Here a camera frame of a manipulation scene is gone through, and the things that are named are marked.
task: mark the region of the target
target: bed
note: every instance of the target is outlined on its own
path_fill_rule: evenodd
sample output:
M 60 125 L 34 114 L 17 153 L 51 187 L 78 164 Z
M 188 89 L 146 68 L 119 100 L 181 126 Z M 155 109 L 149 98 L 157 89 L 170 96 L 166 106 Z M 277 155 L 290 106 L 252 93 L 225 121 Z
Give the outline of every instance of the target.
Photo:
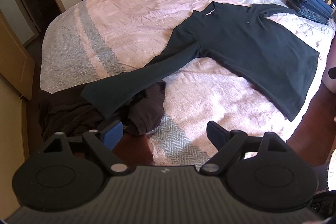
M 165 48 L 174 27 L 212 1 L 285 6 L 286 0 L 85 0 L 48 27 L 41 89 L 54 93 L 143 67 Z M 148 133 L 155 165 L 199 167 L 206 162 L 217 152 L 206 136 L 208 121 L 251 136 L 273 131 L 287 140 L 293 134 L 320 86 L 335 23 L 330 20 L 326 26 L 285 13 L 269 18 L 320 52 L 298 116 L 290 122 L 244 78 L 210 58 L 197 58 L 164 78 L 165 115 Z

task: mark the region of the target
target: gray ribbed surface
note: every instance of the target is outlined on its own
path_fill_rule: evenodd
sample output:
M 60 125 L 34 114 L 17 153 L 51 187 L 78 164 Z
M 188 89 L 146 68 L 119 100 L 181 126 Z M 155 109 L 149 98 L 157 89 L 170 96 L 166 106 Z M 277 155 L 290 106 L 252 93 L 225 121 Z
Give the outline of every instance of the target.
M 272 214 L 233 199 L 221 181 L 193 166 L 139 166 L 126 177 L 110 179 L 104 191 L 82 207 L 59 213 L 21 208 L 8 224 L 302 224 L 317 219 L 307 208 Z

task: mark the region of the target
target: metal screw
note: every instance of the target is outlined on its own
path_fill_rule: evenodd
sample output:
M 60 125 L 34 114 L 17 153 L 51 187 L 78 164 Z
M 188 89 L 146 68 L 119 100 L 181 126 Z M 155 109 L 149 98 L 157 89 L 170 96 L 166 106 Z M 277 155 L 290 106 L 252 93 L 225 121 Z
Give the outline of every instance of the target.
M 117 173 L 125 172 L 127 170 L 127 165 L 125 164 L 113 164 L 111 170 Z
M 219 170 L 219 166 L 217 164 L 204 164 L 202 169 L 207 173 L 213 173 Z

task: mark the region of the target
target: brown garment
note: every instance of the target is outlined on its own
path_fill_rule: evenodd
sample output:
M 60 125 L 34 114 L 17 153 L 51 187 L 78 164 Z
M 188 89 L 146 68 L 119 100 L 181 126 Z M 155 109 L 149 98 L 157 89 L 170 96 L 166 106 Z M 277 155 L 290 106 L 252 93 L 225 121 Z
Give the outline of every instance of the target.
M 67 136 L 78 136 L 90 129 L 103 130 L 116 120 L 126 127 L 124 136 L 113 149 L 128 165 L 149 165 L 152 152 L 145 133 L 157 128 L 164 114 L 164 81 L 159 81 L 136 94 L 108 120 L 80 96 L 87 84 L 58 91 L 54 94 L 39 91 L 39 124 L 43 141 L 57 131 Z

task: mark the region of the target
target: stack of folded clothes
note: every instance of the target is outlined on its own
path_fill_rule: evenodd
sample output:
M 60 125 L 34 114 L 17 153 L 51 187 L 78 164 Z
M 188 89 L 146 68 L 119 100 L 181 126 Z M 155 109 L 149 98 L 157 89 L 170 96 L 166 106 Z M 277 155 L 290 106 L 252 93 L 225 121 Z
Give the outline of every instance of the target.
M 336 0 L 288 0 L 289 8 L 314 22 L 328 25 L 329 19 L 336 10 Z

